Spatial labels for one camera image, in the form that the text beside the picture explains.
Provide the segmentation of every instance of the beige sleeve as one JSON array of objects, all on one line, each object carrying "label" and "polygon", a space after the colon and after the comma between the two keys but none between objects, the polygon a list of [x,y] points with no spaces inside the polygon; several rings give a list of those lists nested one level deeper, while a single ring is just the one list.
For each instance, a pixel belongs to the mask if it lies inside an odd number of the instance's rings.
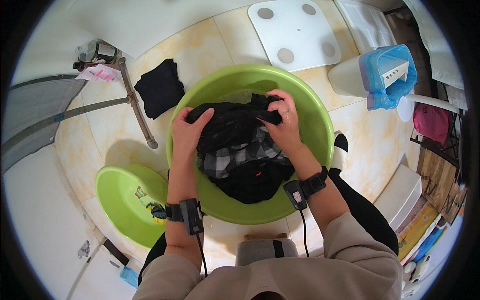
[{"label": "beige sleeve", "polygon": [[188,259],[165,254],[145,268],[132,300],[185,299],[199,282],[200,273]]},{"label": "beige sleeve", "polygon": [[324,234],[324,251],[326,258],[352,263],[391,285],[384,299],[399,297],[403,268],[398,257],[374,240],[350,213],[330,222]]}]

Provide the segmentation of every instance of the trash bin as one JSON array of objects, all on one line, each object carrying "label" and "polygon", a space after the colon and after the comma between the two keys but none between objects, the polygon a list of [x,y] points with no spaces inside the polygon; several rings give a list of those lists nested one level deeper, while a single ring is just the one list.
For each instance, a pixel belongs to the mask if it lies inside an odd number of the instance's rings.
[{"label": "trash bin", "polygon": [[417,70],[406,45],[380,47],[346,60],[328,72],[339,95],[367,98],[367,109],[396,108],[417,83]]}]

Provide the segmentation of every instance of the black cable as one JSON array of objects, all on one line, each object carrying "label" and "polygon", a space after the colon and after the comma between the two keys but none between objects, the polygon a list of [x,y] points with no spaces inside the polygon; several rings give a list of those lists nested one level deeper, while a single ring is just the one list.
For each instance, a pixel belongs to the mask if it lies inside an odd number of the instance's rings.
[{"label": "black cable", "polygon": [[308,248],[307,248],[307,226],[305,224],[305,217],[303,216],[303,212],[301,212],[301,210],[300,210],[300,215],[303,221],[303,244],[305,245],[305,252],[307,253],[307,257],[310,257],[310,255],[308,254]]},{"label": "black cable", "polygon": [[200,241],[200,236],[196,234],[197,236],[197,241],[198,241],[198,247],[200,248],[200,253],[202,254],[202,260],[204,261],[204,270],[205,270],[205,277],[208,276],[207,273],[207,262],[205,261],[205,255],[204,255],[204,250],[202,248],[202,242]]}]

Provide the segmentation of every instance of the tiled floor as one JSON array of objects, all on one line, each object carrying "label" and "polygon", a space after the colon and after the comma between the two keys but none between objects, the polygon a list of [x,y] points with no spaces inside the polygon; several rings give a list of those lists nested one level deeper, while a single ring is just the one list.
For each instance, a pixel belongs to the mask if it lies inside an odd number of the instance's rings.
[{"label": "tiled floor", "polygon": [[[315,0],[329,22],[342,51],[342,61],[358,55],[355,42],[333,1]],[[133,82],[161,63],[173,58],[179,77],[190,89],[199,79],[232,64],[269,61],[247,16],[239,8],[194,24],[162,41],[134,60],[127,58]],[[416,169],[419,148],[409,141],[413,128],[410,120],[402,122],[395,110],[367,111],[365,100],[337,95],[329,81],[332,66],[318,67],[294,74],[318,94],[330,112],[335,130],[341,130],[350,143],[342,177],[370,201],[375,201],[387,185],[399,163]],[[109,99],[125,97],[122,83],[89,82],[73,101],[71,108]],[[60,124],[55,146],[67,177],[85,210],[102,231],[127,256],[144,261],[148,249],[121,236],[101,210],[95,193],[95,176],[105,164],[139,163],[166,178],[165,154],[167,127],[173,109],[147,125],[158,142],[158,149],[148,148],[129,105],[123,104],[89,112]],[[310,211],[305,211],[307,243],[312,254],[321,254],[322,235]],[[303,228],[299,213],[279,221],[241,226],[212,217],[204,219],[205,255],[209,270],[234,265],[236,245],[249,233],[287,233],[296,243],[300,255]]]}]

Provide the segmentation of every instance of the stuffed toy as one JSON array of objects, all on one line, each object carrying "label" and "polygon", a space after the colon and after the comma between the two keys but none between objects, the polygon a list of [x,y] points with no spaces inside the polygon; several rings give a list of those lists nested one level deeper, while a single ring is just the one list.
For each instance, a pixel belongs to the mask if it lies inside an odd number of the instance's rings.
[{"label": "stuffed toy", "polygon": [[421,285],[421,277],[430,265],[430,255],[423,256],[417,263],[409,262],[403,266],[402,298],[412,296]]}]

